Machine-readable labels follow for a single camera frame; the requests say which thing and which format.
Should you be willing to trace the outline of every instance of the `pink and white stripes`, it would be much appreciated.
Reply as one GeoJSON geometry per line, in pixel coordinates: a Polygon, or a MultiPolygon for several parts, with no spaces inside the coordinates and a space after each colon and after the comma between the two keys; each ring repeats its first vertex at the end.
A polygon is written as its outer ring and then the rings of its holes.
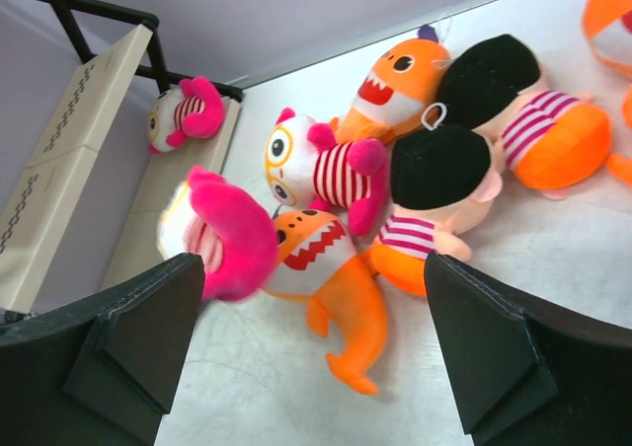
{"type": "Polygon", "coordinates": [[[380,244],[416,259],[425,260],[435,249],[435,223],[391,215],[379,231],[380,244]]]}
{"type": "Polygon", "coordinates": [[[556,119],[580,102],[557,91],[537,95],[515,116],[503,132],[507,166],[515,169],[529,149],[556,123],[556,119]]]}
{"type": "Polygon", "coordinates": [[[219,269],[223,244],[217,233],[200,217],[195,215],[187,225],[183,242],[187,252],[202,258],[204,271],[215,272],[219,269]]]}
{"type": "Polygon", "coordinates": [[[193,112],[203,112],[206,109],[204,101],[196,96],[190,96],[184,98],[174,111],[174,121],[176,122],[176,128],[182,128],[182,121],[184,118],[193,112]]]}
{"type": "Polygon", "coordinates": [[[349,207],[354,201],[370,196],[370,178],[354,171],[347,162],[352,145],[336,145],[322,152],[314,171],[316,194],[340,207],[349,207]]]}

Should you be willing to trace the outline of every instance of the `black metal rail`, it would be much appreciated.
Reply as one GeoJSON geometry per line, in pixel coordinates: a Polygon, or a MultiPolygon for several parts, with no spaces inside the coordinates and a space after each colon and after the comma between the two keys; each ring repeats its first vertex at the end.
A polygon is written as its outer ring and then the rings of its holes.
{"type": "MultiPolygon", "coordinates": [[[[165,55],[162,51],[160,38],[158,37],[158,25],[160,21],[158,17],[140,10],[121,7],[101,0],[37,0],[45,2],[52,7],[57,19],[77,51],[79,58],[83,63],[90,61],[95,54],[90,50],[86,39],[81,32],[72,11],[83,12],[88,15],[103,17],[117,22],[124,22],[133,25],[143,25],[153,32],[153,36],[147,46],[147,54],[151,66],[139,65],[136,70],[136,76],[150,78],[156,81],[159,91],[162,93],[170,88],[171,84],[178,84],[181,79],[189,78],[179,73],[173,73],[167,69],[165,55]]],[[[222,96],[241,102],[244,97],[244,91],[235,86],[215,83],[213,85],[222,96]]]]}

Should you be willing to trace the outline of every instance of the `stuffed animal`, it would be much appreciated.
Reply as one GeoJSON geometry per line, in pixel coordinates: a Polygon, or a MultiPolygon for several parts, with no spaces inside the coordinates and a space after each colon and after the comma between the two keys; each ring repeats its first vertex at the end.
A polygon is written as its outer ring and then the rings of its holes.
{"type": "MultiPolygon", "coordinates": [[[[632,79],[632,0],[589,0],[582,25],[594,57],[632,79]]],[[[626,125],[632,128],[632,86],[628,87],[621,111],[626,125]]],[[[632,186],[632,159],[611,155],[607,168],[632,186]]]]}
{"type": "Polygon", "coordinates": [[[261,288],[275,269],[277,232],[246,191],[196,166],[160,218],[158,249],[165,260],[182,253],[202,257],[202,302],[239,301],[261,288]]]}
{"type": "Polygon", "coordinates": [[[305,304],[316,335],[326,337],[333,322],[345,343],[340,355],[326,356],[333,375],[361,394],[377,394],[366,370],[386,344],[386,308],[345,227],[333,214],[311,209],[277,215],[274,223],[278,265],[265,291],[305,304]]]}
{"type": "Polygon", "coordinates": [[[591,99],[553,91],[535,55],[510,35],[466,50],[436,91],[446,124],[488,136],[525,186],[553,199],[566,197],[610,151],[610,119],[591,99]]]}
{"type": "Polygon", "coordinates": [[[160,95],[149,112],[149,152],[170,152],[189,138],[210,138],[224,121],[224,104],[205,78],[183,79],[160,95]]]}
{"type": "Polygon", "coordinates": [[[359,87],[347,116],[330,122],[336,140],[374,137],[388,144],[418,128],[424,107],[435,101],[449,57],[430,25],[386,51],[359,87]]]}
{"type": "Polygon", "coordinates": [[[456,234],[477,226],[503,180],[489,140],[461,125],[419,130],[398,140],[391,157],[393,212],[370,248],[379,273],[403,291],[426,296],[431,251],[468,261],[456,234]]]}
{"type": "Polygon", "coordinates": [[[266,144],[264,166],[281,204],[326,212],[348,208],[350,231],[362,236],[385,203],[387,162],[378,140],[337,144],[329,124],[284,109],[266,144]]]}

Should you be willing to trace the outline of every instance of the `pink ear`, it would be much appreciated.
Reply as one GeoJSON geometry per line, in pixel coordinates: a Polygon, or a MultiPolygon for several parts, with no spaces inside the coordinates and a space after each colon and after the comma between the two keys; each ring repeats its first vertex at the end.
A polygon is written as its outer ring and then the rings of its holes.
{"type": "Polygon", "coordinates": [[[296,116],[296,112],[292,108],[285,108],[280,112],[280,116],[276,120],[276,123],[279,124],[283,121],[288,120],[289,118],[293,118],[296,116]]]}
{"type": "Polygon", "coordinates": [[[488,202],[498,196],[503,189],[503,177],[491,169],[470,197],[477,202],[488,202]]]}

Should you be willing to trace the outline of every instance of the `white floor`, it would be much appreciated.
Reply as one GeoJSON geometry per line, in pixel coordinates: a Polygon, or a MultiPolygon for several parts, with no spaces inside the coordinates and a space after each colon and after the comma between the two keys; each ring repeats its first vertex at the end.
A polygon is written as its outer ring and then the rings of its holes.
{"type": "MultiPolygon", "coordinates": [[[[454,18],[454,55],[486,37],[512,33],[528,43],[566,92],[590,91],[612,115],[615,149],[632,155],[632,130],[618,114],[626,81],[593,60],[580,22],[586,0],[501,0],[454,18]]],[[[263,146],[285,106],[318,119],[346,111],[372,62],[396,37],[247,91],[225,167],[270,212],[263,146]]],[[[605,171],[551,202],[507,177],[489,219],[466,241],[472,264],[555,303],[632,328],[632,192],[605,171]]],[[[424,300],[382,282],[389,346],[370,375],[378,398],[362,397],[330,374],[335,337],[305,327],[299,307],[262,294],[217,304],[200,321],[172,413],[157,444],[300,446],[459,445],[463,435],[424,300]]]]}

